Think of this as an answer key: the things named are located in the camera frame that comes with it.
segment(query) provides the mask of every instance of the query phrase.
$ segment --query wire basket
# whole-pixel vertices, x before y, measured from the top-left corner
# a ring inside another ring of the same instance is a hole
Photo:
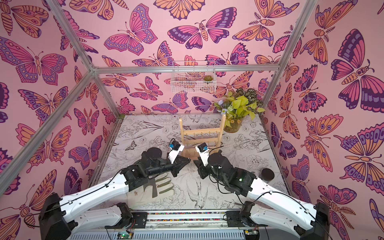
[[[187,93],[215,93],[216,92],[216,71],[214,61],[195,61],[210,63],[211,65],[193,66],[192,69],[177,66],[176,62],[188,61],[174,61],[172,62],[172,76],[170,86],[172,93],[185,91]],[[211,76],[211,81],[205,81],[206,76]]]

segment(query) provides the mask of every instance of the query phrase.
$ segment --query potted plant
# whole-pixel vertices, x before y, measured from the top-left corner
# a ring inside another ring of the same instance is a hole
[[[265,111],[260,107],[263,102],[257,98],[257,93],[253,88],[248,89],[247,92],[243,89],[238,89],[234,94],[228,92],[225,97],[214,105],[221,114],[227,116],[224,127],[226,132],[239,131],[245,116],[249,115],[253,120],[257,113]]]

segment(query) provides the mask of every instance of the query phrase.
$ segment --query bird drawing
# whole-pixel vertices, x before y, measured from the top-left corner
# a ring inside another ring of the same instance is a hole
[[[204,205],[205,205],[205,202],[207,200],[207,195],[208,195],[208,187],[207,187],[207,192],[205,193],[205,197],[203,197],[203,195],[201,194],[201,182],[200,182],[200,186],[197,184],[196,182],[196,185],[197,185],[197,195],[194,194],[188,187],[188,184],[187,184],[187,191],[188,191],[188,195],[189,195],[189,198],[191,199],[191,201],[194,201],[196,202],[195,204],[195,209],[203,209]]]

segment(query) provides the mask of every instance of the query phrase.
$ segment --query cable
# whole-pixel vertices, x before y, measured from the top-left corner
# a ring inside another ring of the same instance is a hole
[[[266,235],[267,235],[267,237],[268,237],[268,240],[269,240],[268,231],[266,230],[266,227],[265,227],[265,226],[264,226],[264,228],[265,228],[265,231],[266,231]]]
[[[107,235],[108,235],[108,237],[109,237],[109,240],[112,240],[112,239],[111,239],[111,236],[110,236],[109,233],[108,233],[107,226],[105,226],[105,230],[107,231]]]

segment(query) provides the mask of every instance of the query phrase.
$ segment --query plant pot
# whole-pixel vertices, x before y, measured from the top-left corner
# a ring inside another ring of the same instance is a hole
[[[240,127],[241,127],[241,123],[243,121],[243,118],[230,118],[228,119],[229,120],[229,124],[231,125],[230,127],[228,127],[227,125],[224,127],[224,131],[226,132],[237,132],[239,131]]]

